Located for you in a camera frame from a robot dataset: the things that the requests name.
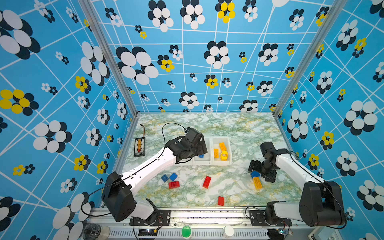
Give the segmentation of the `long yellow lego brick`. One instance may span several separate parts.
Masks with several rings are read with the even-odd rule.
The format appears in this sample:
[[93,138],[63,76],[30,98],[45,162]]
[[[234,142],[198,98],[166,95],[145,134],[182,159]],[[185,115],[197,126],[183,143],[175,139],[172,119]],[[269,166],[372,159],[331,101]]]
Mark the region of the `long yellow lego brick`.
[[253,183],[254,183],[255,189],[260,190],[263,188],[259,177],[254,177]]

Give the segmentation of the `white three-compartment container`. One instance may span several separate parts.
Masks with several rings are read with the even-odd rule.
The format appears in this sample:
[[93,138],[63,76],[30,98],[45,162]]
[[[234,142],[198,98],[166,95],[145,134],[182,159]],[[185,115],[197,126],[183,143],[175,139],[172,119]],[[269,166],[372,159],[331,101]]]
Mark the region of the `white three-compartment container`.
[[205,137],[207,153],[193,157],[180,166],[227,166],[232,164],[229,137]]

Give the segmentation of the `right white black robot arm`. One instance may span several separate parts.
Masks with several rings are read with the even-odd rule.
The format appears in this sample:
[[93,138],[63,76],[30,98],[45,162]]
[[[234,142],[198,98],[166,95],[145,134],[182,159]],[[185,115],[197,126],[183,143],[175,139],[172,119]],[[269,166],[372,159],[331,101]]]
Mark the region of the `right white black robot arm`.
[[339,184],[313,174],[287,149],[277,149],[272,142],[260,145],[264,161],[251,161],[249,172],[258,172],[266,182],[276,181],[277,171],[284,171],[302,191],[298,203],[269,202],[265,220],[269,225],[290,219],[309,227],[343,229],[347,225],[342,190]]

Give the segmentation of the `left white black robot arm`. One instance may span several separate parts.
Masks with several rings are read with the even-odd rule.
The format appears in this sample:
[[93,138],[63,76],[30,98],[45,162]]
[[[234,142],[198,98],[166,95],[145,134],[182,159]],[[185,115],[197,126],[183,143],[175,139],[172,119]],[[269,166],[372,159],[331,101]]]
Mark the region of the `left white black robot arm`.
[[111,173],[102,193],[102,201],[116,222],[126,218],[138,218],[152,224],[159,210],[149,200],[135,199],[137,192],[163,170],[194,157],[207,154],[204,135],[194,128],[186,128],[186,134],[171,139],[153,157],[122,174]]

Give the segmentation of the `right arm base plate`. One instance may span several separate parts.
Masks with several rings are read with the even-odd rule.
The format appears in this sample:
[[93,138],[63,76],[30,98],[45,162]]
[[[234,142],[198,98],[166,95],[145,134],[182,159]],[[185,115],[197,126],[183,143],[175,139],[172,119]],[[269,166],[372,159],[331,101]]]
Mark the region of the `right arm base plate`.
[[292,221],[289,219],[278,219],[276,223],[270,224],[266,221],[264,211],[261,210],[250,210],[248,211],[251,225],[253,227],[291,227]]

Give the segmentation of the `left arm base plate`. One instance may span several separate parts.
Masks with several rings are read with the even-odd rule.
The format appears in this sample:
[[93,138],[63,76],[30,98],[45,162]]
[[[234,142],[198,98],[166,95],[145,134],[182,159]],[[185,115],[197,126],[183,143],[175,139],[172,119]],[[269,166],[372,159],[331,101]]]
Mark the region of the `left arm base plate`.
[[161,227],[169,226],[171,218],[170,210],[155,210],[147,219],[134,218],[130,220],[130,226]]

